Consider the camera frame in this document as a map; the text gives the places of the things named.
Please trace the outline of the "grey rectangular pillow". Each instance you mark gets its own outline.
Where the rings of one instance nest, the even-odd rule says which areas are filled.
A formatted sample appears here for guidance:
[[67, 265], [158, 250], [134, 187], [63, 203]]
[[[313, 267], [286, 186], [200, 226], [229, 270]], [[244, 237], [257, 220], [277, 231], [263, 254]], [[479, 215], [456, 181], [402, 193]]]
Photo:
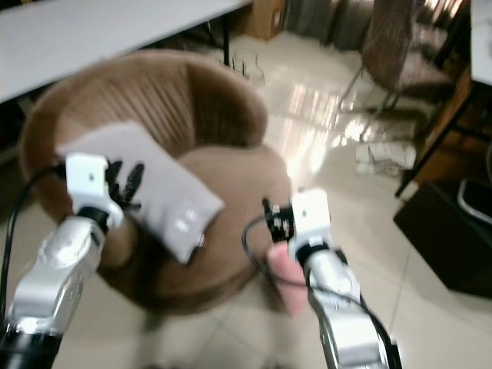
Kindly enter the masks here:
[[144, 162], [143, 182], [135, 194], [140, 211], [127, 211], [144, 231], [151, 233], [179, 264], [189, 264], [203, 246], [208, 225], [224, 208], [224, 201], [135, 121], [95, 129], [60, 144], [56, 151], [67, 157], [70, 152], [101, 155], [109, 161], [122, 161], [118, 176], [121, 187], [128, 185], [128, 175]]

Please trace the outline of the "brown round velvet sofa chair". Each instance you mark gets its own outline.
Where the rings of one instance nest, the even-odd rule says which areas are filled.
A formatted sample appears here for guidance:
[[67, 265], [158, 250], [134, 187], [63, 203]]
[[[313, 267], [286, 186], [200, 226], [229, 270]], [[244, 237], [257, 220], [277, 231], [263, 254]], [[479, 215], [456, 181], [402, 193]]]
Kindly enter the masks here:
[[253, 85], [206, 56], [175, 50], [102, 61], [47, 89], [20, 137], [20, 166], [35, 175], [63, 161], [56, 148], [85, 133], [135, 121], [224, 201], [189, 264], [125, 215], [108, 232], [98, 273], [134, 304], [165, 315], [210, 309], [256, 274], [241, 233], [261, 200], [291, 196], [284, 159], [264, 142], [268, 112]]

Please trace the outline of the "white long table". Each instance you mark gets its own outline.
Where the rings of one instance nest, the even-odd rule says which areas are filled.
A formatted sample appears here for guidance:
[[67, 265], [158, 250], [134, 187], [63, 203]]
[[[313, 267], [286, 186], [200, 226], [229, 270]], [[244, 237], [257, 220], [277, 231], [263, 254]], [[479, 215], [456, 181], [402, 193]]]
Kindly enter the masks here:
[[0, 101], [250, 6], [254, 0], [42, 0], [0, 11]]

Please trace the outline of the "brown cardboard box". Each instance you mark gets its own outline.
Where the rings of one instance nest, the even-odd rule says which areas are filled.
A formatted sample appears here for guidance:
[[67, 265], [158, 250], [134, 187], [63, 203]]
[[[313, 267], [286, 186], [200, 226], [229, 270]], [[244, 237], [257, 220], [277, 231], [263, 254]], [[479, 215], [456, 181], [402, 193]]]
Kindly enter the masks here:
[[251, 38], [270, 40], [284, 31], [286, 0], [251, 0], [233, 14], [233, 29]]

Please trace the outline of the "grey curtain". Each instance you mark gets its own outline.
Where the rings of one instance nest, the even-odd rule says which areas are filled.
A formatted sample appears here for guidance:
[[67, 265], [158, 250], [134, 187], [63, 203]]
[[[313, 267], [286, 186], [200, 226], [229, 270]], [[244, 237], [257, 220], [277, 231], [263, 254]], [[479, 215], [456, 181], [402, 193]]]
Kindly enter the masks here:
[[284, 30], [351, 50], [363, 43], [374, 0], [287, 0]]

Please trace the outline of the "brown wicker chair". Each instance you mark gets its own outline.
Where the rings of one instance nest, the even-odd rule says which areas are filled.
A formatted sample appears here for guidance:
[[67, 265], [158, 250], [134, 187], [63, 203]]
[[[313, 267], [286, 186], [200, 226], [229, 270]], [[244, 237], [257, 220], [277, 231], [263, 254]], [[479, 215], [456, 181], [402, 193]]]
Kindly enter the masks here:
[[454, 93], [456, 82], [428, 58], [433, 40], [427, 39], [426, 25], [418, 22], [425, 1], [374, 0], [360, 49], [360, 68], [337, 103], [338, 113], [369, 112], [369, 108], [342, 106], [363, 71], [368, 71], [373, 82], [387, 92], [378, 113], [387, 110], [386, 102], [391, 96], [427, 101], [435, 113], [443, 108]]

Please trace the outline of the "wooden desk with black frame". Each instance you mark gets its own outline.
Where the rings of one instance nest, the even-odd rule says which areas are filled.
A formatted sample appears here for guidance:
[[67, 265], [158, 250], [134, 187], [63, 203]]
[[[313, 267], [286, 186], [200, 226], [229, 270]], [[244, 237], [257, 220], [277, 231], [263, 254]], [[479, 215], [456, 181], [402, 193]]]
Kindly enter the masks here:
[[463, 179], [488, 169], [492, 158], [492, 80], [477, 78], [471, 66], [461, 72], [450, 101], [438, 112], [418, 147], [414, 166], [401, 176], [394, 197], [411, 185]]

